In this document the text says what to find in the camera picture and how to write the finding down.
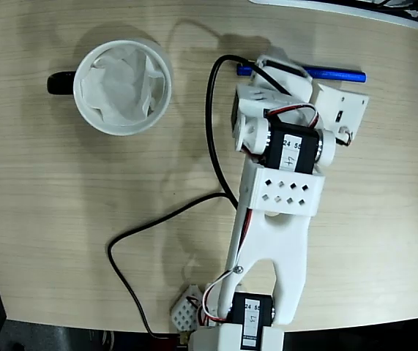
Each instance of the black servo motor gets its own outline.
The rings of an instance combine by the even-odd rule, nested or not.
[[[321,139],[318,131],[282,122],[277,115],[266,118],[270,141],[259,163],[276,170],[313,173]]]

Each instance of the black mug handle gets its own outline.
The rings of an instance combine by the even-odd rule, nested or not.
[[[48,78],[48,93],[52,95],[72,95],[75,72],[57,72]]]

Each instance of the blue marker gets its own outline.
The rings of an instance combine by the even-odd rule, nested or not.
[[[351,69],[329,68],[329,67],[303,67],[314,79],[342,80],[345,82],[365,83],[367,75],[361,71]],[[251,75],[253,70],[249,66],[236,65],[236,73],[241,76]]]

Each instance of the black cable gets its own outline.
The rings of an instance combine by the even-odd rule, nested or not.
[[[391,2],[391,0],[384,0],[382,2],[380,2],[379,4],[376,4],[377,7],[383,7],[384,5],[388,4],[389,2]]]
[[[418,11],[418,0],[415,1],[413,4],[404,5],[404,6],[384,6],[383,2],[380,4],[372,4],[363,1],[354,1],[351,4],[350,0],[330,0],[328,1],[331,4],[341,5],[341,6],[348,6],[348,7],[355,7],[357,9],[362,10],[370,10],[370,11],[379,11],[379,12],[402,12],[402,11]]]
[[[207,139],[207,148],[209,149],[210,160],[212,161],[212,166],[215,171],[215,175],[222,186],[223,191],[228,195],[228,199],[231,201],[231,204],[234,208],[238,207],[238,200],[235,198],[235,195],[230,189],[225,176],[223,175],[222,168],[218,162],[217,151],[215,150],[214,142],[214,131],[212,129],[212,104],[214,101],[214,88],[215,80],[217,78],[217,73],[225,61],[235,61],[243,64],[244,66],[249,66],[251,69],[258,73],[262,78],[267,80],[270,84],[274,86],[280,93],[291,95],[285,88],[283,88],[274,78],[267,74],[262,68],[256,66],[249,60],[242,58],[241,56],[236,55],[224,55],[221,56],[212,67],[210,72],[209,82],[207,83],[207,92],[206,92],[206,139]]]
[[[147,224],[143,224],[140,227],[136,227],[133,229],[130,229],[126,232],[123,232],[122,234],[119,234],[118,236],[116,236],[115,238],[113,238],[113,240],[111,240],[106,248],[106,252],[108,254],[108,259],[109,262],[111,264],[111,266],[114,269],[114,272],[117,274],[117,276],[119,277],[119,279],[121,280],[122,284],[124,284],[124,286],[126,287],[127,291],[129,292],[129,294],[132,296],[132,298],[134,299],[135,305],[137,306],[138,309],[138,313],[141,315],[141,319],[142,319],[142,323],[143,326],[145,327],[145,329],[147,330],[147,333],[149,333],[151,336],[153,336],[156,339],[169,339],[168,337],[161,337],[156,335],[152,329],[150,328],[149,325],[149,321],[147,320],[147,317],[145,315],[145,311],[143,310],[143,307],[141,305],[141,302],[138,300],[137,295],[135,294],[134,290],[131,288],[130,284],[127,282],[126,278],[124,277],[124,275],[121,273],[121,271],[119,270],[116,262],[114,261],[113,258],[113,246],[116,245],[118,242],[120,242],[122,239],[128,238],[131,235],[137,234],[139,232],[142,232],[144,230],[147,230],[149,228],[154,227],[155,225],[159,225],[163,222],[168,221],[169,219],[172,219],[175,216],[178,216],[179,214],[181,214],[182,212],[189,210],[190,208],[198,205],[199,203],[202,203],[204,201],[207,200],[211,200],[211,199],[215,199],[217,197],[225,197],[227,199],[229,199],[228,195],[222,192],[215,192],[213,194],[209,194],[209,195],[204,195],[203,197],[200,197],[198,199],[195,199],[193,201],[191,201],[190,203],[188,203],[187,205],[182,206],[181,208],[178,208],[177,210],[167,214],[166,216],[163,216],[159,219],[155,219],[154,221],[151,221]]]

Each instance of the wood grain surface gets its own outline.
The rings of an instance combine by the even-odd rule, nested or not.
[[[172,103],[149,131],[112,137],[90,127],[47,77],[92,48],[146,37],[168,52]],[[10,319],[143,331],[110,267],[121,231],[218,190],[206,151],[204,97],[225,53],[255,59],[270,44],[306,64],[359,67],[370,95],[357,138],[325,170],[309,236],[307,284],[290,331],[418,317],[418,31],[245,0],[0,0],[0,292]],[[229,116],[234,67],[220,71],[217,150],[236,189],[242,155]],[[211,200],[115,248],[155,331],[189,283],[224,267],[234,210]],[[274,283],[269,263],[245,280]]]

